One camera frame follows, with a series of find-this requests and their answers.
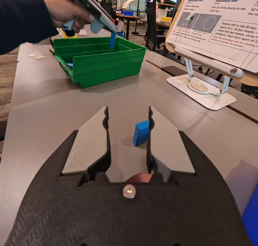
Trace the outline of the yellow item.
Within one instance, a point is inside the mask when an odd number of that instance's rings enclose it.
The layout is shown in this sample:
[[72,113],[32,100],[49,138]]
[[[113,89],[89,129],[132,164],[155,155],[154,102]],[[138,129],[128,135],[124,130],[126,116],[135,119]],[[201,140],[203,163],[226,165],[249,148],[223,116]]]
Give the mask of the yellow item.
[[61,29],[63,38],[77,38],[77,34],[73,30]]

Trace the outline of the blue plastic bin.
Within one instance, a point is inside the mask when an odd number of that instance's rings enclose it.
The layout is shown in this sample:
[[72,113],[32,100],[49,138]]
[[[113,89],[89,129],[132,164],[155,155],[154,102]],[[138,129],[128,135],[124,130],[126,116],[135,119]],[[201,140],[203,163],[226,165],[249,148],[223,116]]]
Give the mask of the blue plastic bin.
[[247,204],[242,215],[246,231],[254,246],[258,245],[258,185]]

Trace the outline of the black office chair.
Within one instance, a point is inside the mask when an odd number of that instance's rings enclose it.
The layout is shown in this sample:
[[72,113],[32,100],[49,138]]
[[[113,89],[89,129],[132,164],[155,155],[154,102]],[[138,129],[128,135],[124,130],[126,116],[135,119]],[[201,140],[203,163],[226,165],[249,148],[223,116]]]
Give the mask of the black office chair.
[[0,141],[4,141],[5,139],[7,122],[8,122],[7,120],[0,121]]
[[145,13],[147,14],[147,31],[145,35],[145,47],[150,51],[155,51],[156,48],[160,48],[162,43],[165,43],[166,37],[164,35],[157,34],[156,27],[156,0],[147,2],[147,8]]

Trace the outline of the printed instruction sheet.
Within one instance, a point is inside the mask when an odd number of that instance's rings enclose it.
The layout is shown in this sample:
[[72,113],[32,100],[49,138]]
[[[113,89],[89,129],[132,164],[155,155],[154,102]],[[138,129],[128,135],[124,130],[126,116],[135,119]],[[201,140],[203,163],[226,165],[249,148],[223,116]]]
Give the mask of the printed instruction sheet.
[[257,0],[184,0],[167,43],[257,73]]

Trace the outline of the blue rectangular wooden block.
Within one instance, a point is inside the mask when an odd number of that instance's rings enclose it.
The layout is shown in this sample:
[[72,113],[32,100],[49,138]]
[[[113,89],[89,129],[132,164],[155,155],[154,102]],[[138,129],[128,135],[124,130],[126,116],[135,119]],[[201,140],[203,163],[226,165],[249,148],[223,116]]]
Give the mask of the blue rectangular wooden block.
[[135,147],[143,145],[147,142],[149,135],[149,120],[139,122],[135,126],[133,144]]
[[113,49],[116,41],[116,36],[117,36],[117,28],[118,26],[115,25],[115,31],[111,31],[111,36],[110,36],[110,43],[109,43],[109,48]]

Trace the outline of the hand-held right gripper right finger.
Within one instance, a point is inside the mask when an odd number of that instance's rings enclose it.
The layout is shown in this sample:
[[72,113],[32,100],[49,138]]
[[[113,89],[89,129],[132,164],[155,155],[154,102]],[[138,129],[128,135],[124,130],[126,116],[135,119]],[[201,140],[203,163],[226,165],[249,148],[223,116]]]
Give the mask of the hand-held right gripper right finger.
[[195,174],[179,130],[153,106],[149,107],[147,169],[162,174],[164,182],[176,174]]

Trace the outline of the person's left hand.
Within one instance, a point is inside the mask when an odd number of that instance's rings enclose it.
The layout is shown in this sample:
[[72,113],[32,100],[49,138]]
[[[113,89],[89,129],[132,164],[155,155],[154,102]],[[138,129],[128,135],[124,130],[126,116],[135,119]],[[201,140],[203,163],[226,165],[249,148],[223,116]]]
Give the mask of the person's left hand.
[[72,30],[79,33],[86,24],[95,21],[94,15],[74,0],[44,0],[53,25],[62,28],[64,24],[73,20]]

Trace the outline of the clear plastic item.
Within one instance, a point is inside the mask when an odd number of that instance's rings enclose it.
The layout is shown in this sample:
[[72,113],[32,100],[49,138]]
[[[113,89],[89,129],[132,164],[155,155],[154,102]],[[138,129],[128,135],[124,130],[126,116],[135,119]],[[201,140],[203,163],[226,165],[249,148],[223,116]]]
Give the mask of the clear plastic item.
[[42,54],[41,51],[39,50],[35,50],[32,54],[28,55],[29,57],[34,57],[36,59],[41,59],[41,58],[45,58],[45,56]]

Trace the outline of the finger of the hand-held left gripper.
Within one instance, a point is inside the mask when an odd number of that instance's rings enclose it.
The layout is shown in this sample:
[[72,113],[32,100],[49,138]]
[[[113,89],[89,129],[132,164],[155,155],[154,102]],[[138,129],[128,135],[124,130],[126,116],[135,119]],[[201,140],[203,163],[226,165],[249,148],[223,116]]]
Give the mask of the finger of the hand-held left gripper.
[[96,0],[89,0],[89,12],[94,16],[94,21],[90,24],[92,33],[98,33],[103,28],[117,33],[111,14]]

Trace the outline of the green plastic bin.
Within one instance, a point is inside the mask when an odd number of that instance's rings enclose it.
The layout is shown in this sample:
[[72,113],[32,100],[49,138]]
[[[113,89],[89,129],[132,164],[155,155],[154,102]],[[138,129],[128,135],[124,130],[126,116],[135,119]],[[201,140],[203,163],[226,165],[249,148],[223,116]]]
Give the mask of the green plastic bin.
[[[81,88],[139,74],[147,48],[116,37],[56,38],[53,40],[57,62],[66,75]],[[73,63],[71,69],[67,63]]]

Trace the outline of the black stanchion pole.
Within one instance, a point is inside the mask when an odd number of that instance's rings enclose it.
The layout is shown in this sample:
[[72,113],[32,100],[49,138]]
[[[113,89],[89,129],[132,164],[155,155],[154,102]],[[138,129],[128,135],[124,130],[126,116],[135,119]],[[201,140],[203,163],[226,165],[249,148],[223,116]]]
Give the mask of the black stanchion pole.
[[[138,0],[138,3],[137,3],[137,17],[138,17],[138,13],[139,13],[139,4],[140,4],[140,0]],[[137,18],[136,18],[136,21],[135,21],[135,30],[132,32],[133,35],[139,35],[139,32],[137,32]]]

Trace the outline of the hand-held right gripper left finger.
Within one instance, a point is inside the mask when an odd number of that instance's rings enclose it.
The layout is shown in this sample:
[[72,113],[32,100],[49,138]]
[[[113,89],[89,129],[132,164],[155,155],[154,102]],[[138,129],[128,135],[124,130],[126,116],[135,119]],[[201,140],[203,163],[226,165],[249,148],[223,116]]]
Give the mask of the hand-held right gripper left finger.
[[102,107],[78,130],[62,170],[62,175],[95,177],[111,166],[108,106]]

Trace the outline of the person's left forearm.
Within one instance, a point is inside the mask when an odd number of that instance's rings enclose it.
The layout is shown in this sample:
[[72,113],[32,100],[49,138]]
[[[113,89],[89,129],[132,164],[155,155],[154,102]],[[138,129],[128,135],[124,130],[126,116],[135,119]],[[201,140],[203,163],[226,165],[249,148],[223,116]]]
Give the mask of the person's left forearm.
[[44,0],[0,0],[0,54],[58,34]]

